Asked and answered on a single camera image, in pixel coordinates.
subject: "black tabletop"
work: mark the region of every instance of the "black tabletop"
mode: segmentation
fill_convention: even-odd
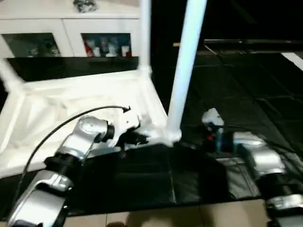
[[[165,58],[153,59],[152,80],[167,111],[175,58]],[[10,63],[24,80],[33,81],[132,70],[137,58],[11,59]],[[204,111],[215,107],[226,124],[253,129],[301,156],[302,82],[301,70],[278,53],[198,56],[182,119],[182,139],[201,143],[201,135],[192,128],[201,123]],[[25,187],[34,175],[28,174]],[[18,178],[0,180],[0,210],[10,201]],[[70,215],[254,198],[259,198],[258,189],[240,159],[155,145],[130,150],[125,158],[112,154],[89,159],[71,195]]]

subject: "glass cabinet door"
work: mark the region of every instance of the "glass cabinet door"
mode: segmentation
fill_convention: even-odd
[[[3,34],[15,57],[61,57],[52,33]]]
[[[0,19],[0,58],[73,57],[60,19]]]
[[[82,33],[88,57],[131,57],[130,33]]]
[[[64,19],[63,23],[76,57],[139,56],[139,19]]]

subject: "beige floor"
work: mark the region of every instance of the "beige floor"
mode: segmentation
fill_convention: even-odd
[[[255,200],[74,217],[64,227],[266,227],[267,221],[263,201]]]

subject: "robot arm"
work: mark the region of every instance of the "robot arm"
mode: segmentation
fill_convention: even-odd
[[[241,157],[265,200],[271,218],[269,226],[303,226],[303,195],[298,186],[289,183],[289,175],[280,155],[262,138],[251,132],[224,132],[221,117],[215,109],[207,111],[202,122],[213,131],[215,150]]]
[[[7,226],[63,226],[68,213],[66,198],[93,144],[111,139],[113,147],[122,134],[139,125],[138,116],[132,110],[125,112],[114,125],[92,116],[80,118],[55,155],[45,160],[46,168],[37,173],[18,199]]]

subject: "white bar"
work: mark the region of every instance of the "white bar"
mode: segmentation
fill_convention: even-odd
[[[13,70],[10,63],[4,58],[0,58],[0,79],[3,82],[5,90],[9,93],[16,91],[16,89],[22,89],[23,80]]]
[[[207,0],[187,1],[167,123],[168,136],[175,140],[181,138],[180,124],[199,43],[206,4]]]
[[[150,45],[151,45],[151,0],[140,1],[140,56],[139,69],[150,75]]]
[[[299,69],[303,71],[303,59],[300,58],[295,53],[282,53],[284,57],[290,60],[293,64],[295,64]]]

